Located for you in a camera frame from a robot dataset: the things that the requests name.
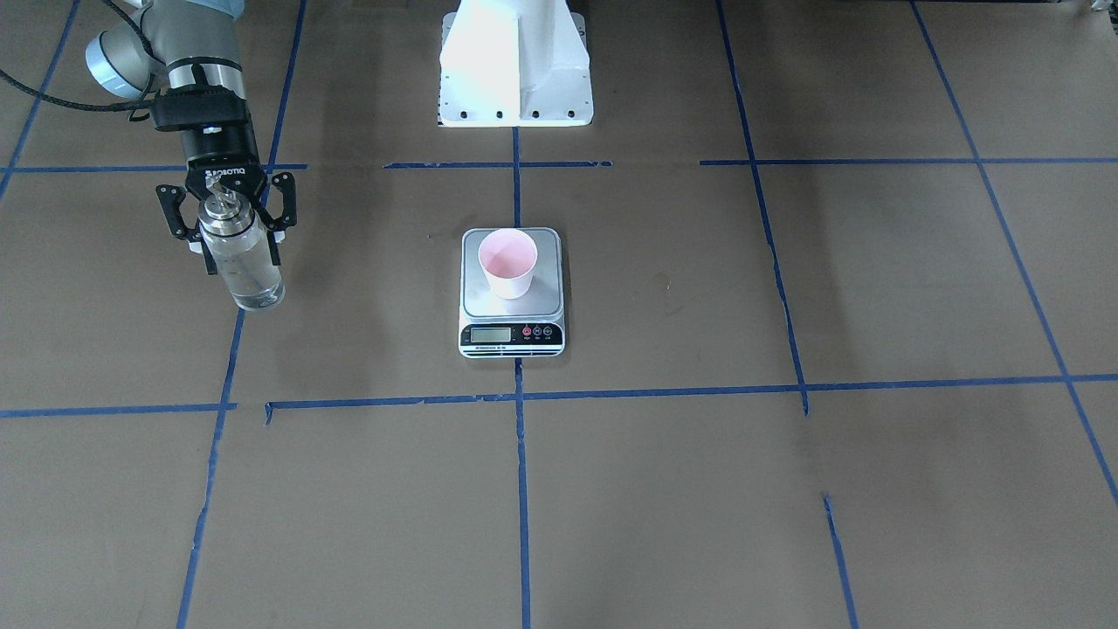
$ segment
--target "scale platform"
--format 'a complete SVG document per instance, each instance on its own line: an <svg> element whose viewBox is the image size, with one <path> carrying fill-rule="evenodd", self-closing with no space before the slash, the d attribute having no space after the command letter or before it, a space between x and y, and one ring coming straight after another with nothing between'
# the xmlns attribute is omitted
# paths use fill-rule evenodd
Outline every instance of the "scale platform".
<svg viewBox="0 0 1118 629"><path fill-rule="evenodd" d="M462 236L458 352L466 359L558 356L567 347L559 234L548 227L521 229L539 250L532 285L520 298L501 298L490 290L477 260L482 239L494 230Z"/></svg>

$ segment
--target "brand logo on scale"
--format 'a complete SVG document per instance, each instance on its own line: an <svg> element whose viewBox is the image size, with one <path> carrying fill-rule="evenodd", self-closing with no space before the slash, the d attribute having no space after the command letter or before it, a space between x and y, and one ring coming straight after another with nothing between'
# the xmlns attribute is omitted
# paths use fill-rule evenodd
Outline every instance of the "brand logo on scale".
<svg viewBox="0 0 1118 629"><path fill-rule="evenodd" d="M225 177L226 174L245 174L244 168L226 168L224 170L207 170L206 177Z"/></svg>

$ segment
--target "clear water bottle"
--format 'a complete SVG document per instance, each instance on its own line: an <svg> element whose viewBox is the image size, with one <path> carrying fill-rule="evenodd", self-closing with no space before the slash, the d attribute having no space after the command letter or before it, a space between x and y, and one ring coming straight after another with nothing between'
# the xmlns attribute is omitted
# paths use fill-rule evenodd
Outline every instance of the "clear water bottle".
<svg viewBox="0 0 1118 629"><path fill-rule="evenodd" d="M207 181L210 194L198 208L199 227L217 271L237 305L269 309L284 295L280 268L272 264L267 231L244 194Z"/></svg>

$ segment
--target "white mounting plate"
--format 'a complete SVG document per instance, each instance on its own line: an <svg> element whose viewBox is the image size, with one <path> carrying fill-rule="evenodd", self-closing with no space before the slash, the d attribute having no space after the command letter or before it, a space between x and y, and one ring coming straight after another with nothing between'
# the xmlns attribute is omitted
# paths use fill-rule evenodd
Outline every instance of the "white mounting plate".
<svg viewBox="0 0 1118 629"><path fill-rule="evenodd" d="M456 15L451 12L443 18L444 46ZM586 18L574 12L570 17L582 47L587 48ZM444 126L585 126L594 118L589 68L552 69L546 83L520 95L520 103L506 102L504 105L498 104L500 98L493 94L467 88L455 80L453 74L444 70L439 76L438 123ZM521 109L519 117L515 115L518 108Z"/></svg>

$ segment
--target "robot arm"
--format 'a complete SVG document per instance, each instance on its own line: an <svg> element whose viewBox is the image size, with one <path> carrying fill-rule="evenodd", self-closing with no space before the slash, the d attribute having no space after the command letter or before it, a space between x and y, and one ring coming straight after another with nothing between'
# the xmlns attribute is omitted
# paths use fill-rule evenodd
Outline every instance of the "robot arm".
<svg viewBox="0 0 1118 629"><path fill-rule="evenodd" d="M273 218L263 204L268 181L234 29L245 2L130 3L140 7L131 16L133 23L102 32L86 48L89 72L107 90L126 98L141 98L153 85L168 87L151 102L151 117L158 131L181 134L186 191L199 201L199 221L188 227L180 211L183 189L157 187L171 234L203 254L207 269L221 275L238 305L267 309L283 297L276 244L297 219L295 180L288 172L272 178L284 204L283 213Z"/></svg>

